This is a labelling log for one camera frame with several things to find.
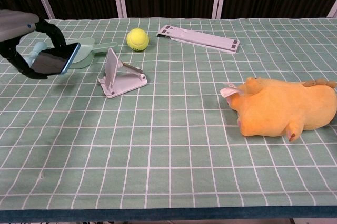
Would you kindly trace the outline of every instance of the smartphone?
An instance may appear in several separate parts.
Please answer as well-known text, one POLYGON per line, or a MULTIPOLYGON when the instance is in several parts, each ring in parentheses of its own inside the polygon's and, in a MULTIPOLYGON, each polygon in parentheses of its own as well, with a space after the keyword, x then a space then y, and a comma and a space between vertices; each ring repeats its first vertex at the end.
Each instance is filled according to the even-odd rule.
POLYGON ((33 62, 31 69, 45 75, 64 74, 69 69, 78 50, 79 43, 42 50, 33 62))

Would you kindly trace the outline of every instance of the yellow tennis ball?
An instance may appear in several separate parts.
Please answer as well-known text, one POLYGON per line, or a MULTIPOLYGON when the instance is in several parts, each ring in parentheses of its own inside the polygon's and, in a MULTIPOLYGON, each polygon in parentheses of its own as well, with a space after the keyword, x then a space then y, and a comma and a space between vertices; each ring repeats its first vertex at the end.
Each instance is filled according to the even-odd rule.
POLYGON ((131 49, 140 52, 147 48, 150 39, 141 28, 134 28, 128 33, 126 41, 131 49))

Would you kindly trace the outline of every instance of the plush toy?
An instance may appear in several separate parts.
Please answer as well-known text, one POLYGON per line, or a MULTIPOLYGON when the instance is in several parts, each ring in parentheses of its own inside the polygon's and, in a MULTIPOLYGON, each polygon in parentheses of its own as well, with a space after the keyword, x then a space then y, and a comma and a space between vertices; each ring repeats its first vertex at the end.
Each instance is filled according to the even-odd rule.
POLYGON ((244 136, 282 136, 289 141, 303 130, 328 124, 337 112, 336 82, 317 79, 300 83, 249 77, 236 88, 223 88, 230 108, 238 113, 244 136))

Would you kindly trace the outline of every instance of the dustpan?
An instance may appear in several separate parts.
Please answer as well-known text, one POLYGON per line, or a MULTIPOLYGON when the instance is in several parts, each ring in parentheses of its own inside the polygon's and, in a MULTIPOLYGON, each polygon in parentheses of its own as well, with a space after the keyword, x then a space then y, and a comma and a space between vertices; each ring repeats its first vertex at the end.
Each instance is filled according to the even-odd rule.
POLYGON ((117 46, 116 42, 95 44, 93 38, 81 38, 69 40, 68 44, 79 43, 81 45, 69 69, 82 69, 90 65, 96 53, 106 52, 109 48, 117 46))

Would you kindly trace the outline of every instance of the phone stand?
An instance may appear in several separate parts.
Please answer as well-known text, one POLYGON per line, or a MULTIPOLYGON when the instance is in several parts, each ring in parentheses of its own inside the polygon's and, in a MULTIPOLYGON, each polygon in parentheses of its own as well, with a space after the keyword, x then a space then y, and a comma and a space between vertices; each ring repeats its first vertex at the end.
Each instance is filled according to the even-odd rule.
POLYGON ((99 78, 103 92, 107 98, 113 98, 128 91, 140 88, 147 84, 147 79, 142 70, 119 61, 114 51, 110 48, 105 64, 106 75, 99 78), (124 67, 128 73, 117 75, 117 70, 124 67))

